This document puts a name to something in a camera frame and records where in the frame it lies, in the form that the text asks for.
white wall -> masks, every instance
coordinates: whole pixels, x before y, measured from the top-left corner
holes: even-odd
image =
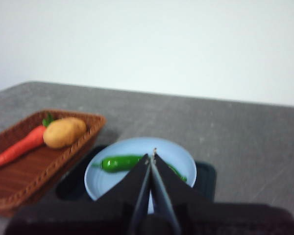
[[[0,90],[30,80],[294,105],[294,0],[0,0]]]

black tray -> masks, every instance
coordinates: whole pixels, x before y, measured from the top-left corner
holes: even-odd
[[[101,145],[91,150],[83,157],[75,167],[68,171],[55,187],[42,199],[42,201],[69,200],[69,201],[92,201],[88,196],[84,185],[84,174],[88,163],[106,145]],[[198,190],[205,198],[213,202],[216,186],[216,171],[213,166],[196,162],[197,177],[194,189]]]

toy vegetable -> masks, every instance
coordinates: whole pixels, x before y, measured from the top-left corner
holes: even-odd
[[[92,166],[100,167],[106,172],[113,173],[132,169],[141,158],[142,156],[139,155],[111,156],[103,159],[100,164],[94,163]],[[174,166],[171,164],[167,165],[181,180],[187,181],[187,178],[182,176]]]
[[[0,166],[7,164],[27,151],[34,149],[44,143],[43,134],[46,127],[53,121],[51,114],[43,120],[43,125],[37,126],[25,138],[18,141],[4,152],[0,153]]]
[[[78,118],[66,117],[53,121],[51,114],[48,114],[47,119],[43,120],[43,125],[33,129],[25,138],[0,154],[0,166],[44,143],[51,148],[71,145],[85,132],[86,124]]]

gray table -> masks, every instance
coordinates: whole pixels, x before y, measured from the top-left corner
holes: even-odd
[[[216,168],[215,201],[294,215],[294,108],[30,82],[0,92],[0,132],[44,108],[104,115],[95,145],[169,139]],[[8,221],[0,217],[0,234]]]

potato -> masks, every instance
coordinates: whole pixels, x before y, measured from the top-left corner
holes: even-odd
[[[50,148],[62,148],[74,143],[86,132],[86,124],[75,117],[53,121],[44,132],[44,142]]]

